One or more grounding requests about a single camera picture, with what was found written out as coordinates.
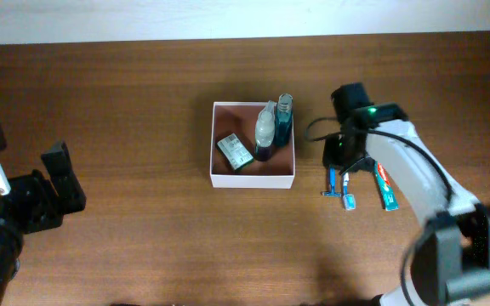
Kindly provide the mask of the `blue disposable razor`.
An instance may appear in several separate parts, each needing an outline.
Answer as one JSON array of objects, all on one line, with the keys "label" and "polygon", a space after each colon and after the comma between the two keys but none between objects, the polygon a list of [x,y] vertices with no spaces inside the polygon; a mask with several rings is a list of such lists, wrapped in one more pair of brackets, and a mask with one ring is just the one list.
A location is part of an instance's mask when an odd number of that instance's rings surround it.
[{"label": "blue disposable razor", "polygon": [[341,197],[341,194],[336,191],[336,170],[333,167],[328,169],[328,190],[323,191],[322,195],[326,197]]}]

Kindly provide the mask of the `blue white toothbrush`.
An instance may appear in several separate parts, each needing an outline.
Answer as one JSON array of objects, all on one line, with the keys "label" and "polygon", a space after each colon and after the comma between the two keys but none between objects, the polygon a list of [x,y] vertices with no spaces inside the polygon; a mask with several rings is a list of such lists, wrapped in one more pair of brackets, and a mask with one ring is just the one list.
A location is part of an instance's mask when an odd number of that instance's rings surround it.
[{"label": "blue white toothbrush", "polygon": [[349,182],[350,182],[349,174],[344,173],[342,175],[342,200],[344,203],[344,208],[347,211],[351,211],[356,208],[355,197],[348,190]]}]

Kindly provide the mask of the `green red toothpaste tube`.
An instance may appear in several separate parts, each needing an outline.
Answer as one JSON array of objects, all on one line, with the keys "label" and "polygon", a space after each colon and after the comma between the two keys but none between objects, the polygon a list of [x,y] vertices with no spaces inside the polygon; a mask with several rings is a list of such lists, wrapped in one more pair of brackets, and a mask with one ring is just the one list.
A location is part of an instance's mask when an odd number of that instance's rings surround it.
[{"label": "green red toothpaste tube", "polygon": [[374,177],[376,178],[379,193],[384,204],[385,211],[395,211],[399,209],[394,190],[390,185],[385,168],[378,162],[374,165]]}]

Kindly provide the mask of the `blue mouthwash bottle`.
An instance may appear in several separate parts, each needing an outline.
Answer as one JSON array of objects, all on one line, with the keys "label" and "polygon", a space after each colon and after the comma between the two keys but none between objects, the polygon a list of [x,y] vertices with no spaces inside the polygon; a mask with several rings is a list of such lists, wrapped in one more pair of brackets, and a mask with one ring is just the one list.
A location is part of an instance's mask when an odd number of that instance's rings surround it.
[{"label": "blue mouthwash bottle", "polygon": [[289,93],[283,93],[276,105],[276,131],[274,144],[277,147],[285,146],[290,137],[293,123],[293,97]]}]

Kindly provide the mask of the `clear purple soap pump bottle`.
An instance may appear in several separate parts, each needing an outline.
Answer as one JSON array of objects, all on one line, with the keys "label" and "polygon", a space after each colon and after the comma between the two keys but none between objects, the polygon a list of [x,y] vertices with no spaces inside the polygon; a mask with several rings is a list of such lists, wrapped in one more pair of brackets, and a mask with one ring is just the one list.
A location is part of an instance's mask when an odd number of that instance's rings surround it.
[{"label": "clear purple soap pump bottle", "polygon": [[265,108],[259,113],[255,125],[255,158],[265,162],[271,158],[272,145],[275,137],[275,109],[276,103],[269,101]]}]

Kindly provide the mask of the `green white soap box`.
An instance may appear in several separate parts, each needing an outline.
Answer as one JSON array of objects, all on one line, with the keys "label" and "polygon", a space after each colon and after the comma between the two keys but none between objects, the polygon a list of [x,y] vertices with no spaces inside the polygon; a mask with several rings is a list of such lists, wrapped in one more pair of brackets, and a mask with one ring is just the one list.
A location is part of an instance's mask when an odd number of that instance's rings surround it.
[{"label": "green white soap box", "polygon": [[244,146],[235,133],[232,133],[217,142],[218,149],[229,162],[234,172],[239,172],[254,161],[253,155]]}]

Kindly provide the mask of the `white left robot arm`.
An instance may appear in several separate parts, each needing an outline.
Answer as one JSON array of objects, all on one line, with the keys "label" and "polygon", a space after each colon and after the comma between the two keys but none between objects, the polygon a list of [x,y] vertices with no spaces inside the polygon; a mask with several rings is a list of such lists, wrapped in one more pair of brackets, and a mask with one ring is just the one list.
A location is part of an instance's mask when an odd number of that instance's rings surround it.
[{"label": "white left robot arm", "polygon": [[20,268],[24,236],[57,228],[86,206],[66,143],[55,143],[41,159],[49,178],[35,169],[10,179],[10,192],[0,195],[0,303]]}]

